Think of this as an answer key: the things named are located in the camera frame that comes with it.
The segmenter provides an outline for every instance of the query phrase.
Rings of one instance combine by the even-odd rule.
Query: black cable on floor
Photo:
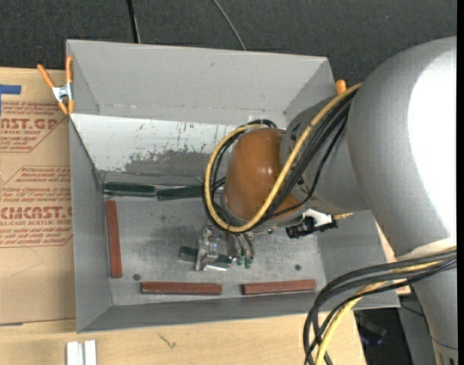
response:
[[[134,13],[134,4],[132,0],[126,0],[126,1],[127,1],[127,8],[129,10],[129,18],[131,19],[132,36],[134,38],[134,43],[141,43],[141,36],[139,35],[138,22],[137,22],[137,19],[135,18],[135,13]]]

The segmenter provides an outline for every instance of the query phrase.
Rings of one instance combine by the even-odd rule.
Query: cable bundle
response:
[[[357,271],[349,272],[328,283],[315,299],[313,307],[307,315],[303,330],[303,344],[305,350],[305,364],[320,365],[323,360],[328,365],[332,365],[326,348],[330,342],[335,329],[352,307],[358,303],[362,297],[371,294],[379,294],[388,290],[404,287],[417,281],[424,280],[442,271],[456,268],[456,246],[446,252],[433,254],[416,259],[401,262],[387,263],[382,265],[370,266]],[[393,280],[403,280],[397,284],[387,284]],[[362,287],[358,292],[342,301],[326,317],[325,322],[319,325],[320,307],[334,296],[344,293],[347,290]],[[313,327],[315,338],[310,342],[310,328]],[[312,353],[318,346],[316,359]]]
[[[335,96],[312,118],[311,122],[307,125],[301,136],[296,141],[264,204],[257,211],[256,215],[242,226],[236,226],[234,224],[228,223],[223,218],[223,215],[220,216],[220,208],[213,200],[214,191],[216,190],[217,186],[223,182],[223,180],[219,180],[219,182],[216,181],[218,165],[220,165],[220,161],[224,152],[232,145],[232,143],[237,140],[240,135],[249,131],[250,129],[261,127],[264,123],[260,122],[259,124],[243,125],[222,139],[222,141],[217,145],[217,147],[214,149],[214,152],[210,156],[210,160],[205,171],[205,181],[203,186],[205,207],[208,211],[209,217],[214,221],[214,223],[221,229],[228,232],[243,233],[252,230],[254,227],[259,226],[272,217],[284,214],[286,211],[275,213],[275,208],[279,207],[286,196],[288,196],[289,192],[297,184],[298,180],[301,178],[301,174],[306,169],[314,154],[319,150],[323,142],[326,140],[326,137],[329,136],[330,132],[338,127],[339,123],[344,122],[333,138],[326,155],[322,159],[319,170],[315,177],[315,182],[311,187],[307,198],[309,199],[313,194],[313,190],[316,186],[316,182],[318,181],[319,173],[321,172],[323,164],[326,162],[326,158],[332,151],[333,145],[338,140],[338,137],[340,136],[345,126],[345,120],[347,117],[348,107],[350,106],[350,101],[360,86],[361,84],[354,85],[341,94]],[[298,154],[308,140],[309,142],[307,144],[307,149],[298,160]],[[295,206],[294,208],[289,208],[288,210],[295,209],[299,205]]]

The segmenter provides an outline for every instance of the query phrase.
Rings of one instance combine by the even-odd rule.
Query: wooden table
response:
[[[34,80],[35,71],[0,68],[0,83],[23,84]],[[41,80],[41,85],[30,90],[48,90],[44,88]],[[19,296],[24,301],[24,294]],[[102,365],[302,364],[304,319],[305,315],[295,315],[81,335],[75,333],[74,319],[0,326],[0,365],[64,364],[67,342],[90,339],[97,340],[97,359]],[[365,364],[353,313],[342,321],[329,354],[334,363]]]

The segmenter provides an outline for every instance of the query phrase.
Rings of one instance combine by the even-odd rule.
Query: cardboard sheet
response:
[[[0,68],[0,84],[21,86],[0,115],[0,324],[73,318],[68,119],[36,69]]]

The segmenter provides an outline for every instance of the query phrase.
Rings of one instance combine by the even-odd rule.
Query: black floor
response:
[[[457,0],[217,0],[248,50],[327,56],[363,81],[397,52],[457,35]],[[134,0],[143,43],[240,49],[212,0]],[[0,66],[62,68],[65,40],[132,42],[126,0],[0,0]],[[409,364],[394,309],[364,317],[390,331],[370,365]]]

